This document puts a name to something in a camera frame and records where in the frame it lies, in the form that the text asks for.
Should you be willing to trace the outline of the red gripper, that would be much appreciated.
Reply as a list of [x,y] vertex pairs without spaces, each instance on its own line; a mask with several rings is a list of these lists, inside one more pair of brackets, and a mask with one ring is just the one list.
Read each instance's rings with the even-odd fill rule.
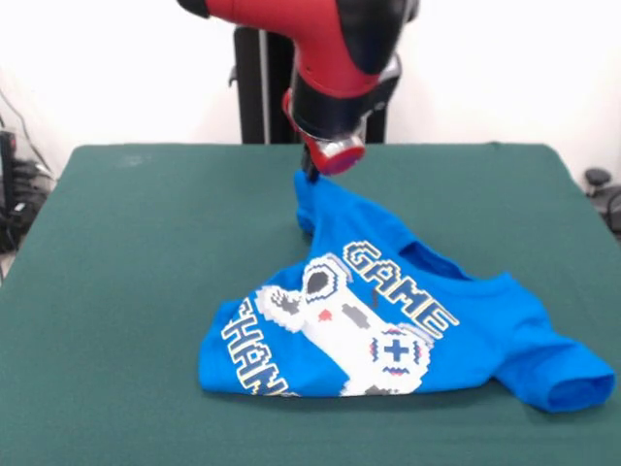
[[310,183],[316,183],[320,176],[335,176],[352,168],[365,155],[364,126],[352,134],[332,140],[322,140],[305,132],[294,120],[292,113],[292,89],[288,88],[282,97],[281,106],[294,135],[303,144],[301,169]]

